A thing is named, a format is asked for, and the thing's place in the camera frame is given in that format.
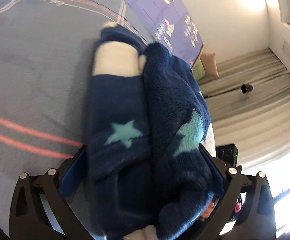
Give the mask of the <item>right hand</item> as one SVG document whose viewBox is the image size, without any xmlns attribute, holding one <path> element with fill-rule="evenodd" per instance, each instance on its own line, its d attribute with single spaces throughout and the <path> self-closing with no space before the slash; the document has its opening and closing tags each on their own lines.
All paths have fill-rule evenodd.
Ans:
<svg viewBox="0 0 290 240">
<path fill-rule="evenodd" d="M 207 206 L 207 208 L 205 209 L 205 211 L 201 214 L 201 218 L 208 218 L 210 215 L 211 215 L 211 213 L 213 212 L 213 210 L 214 210 L 214 207 L 215 207 L 215 203 L 213 202 L 213 201 L 211 201 L 209 204 L 208 204 L 208 206 Z"/>
</svg>

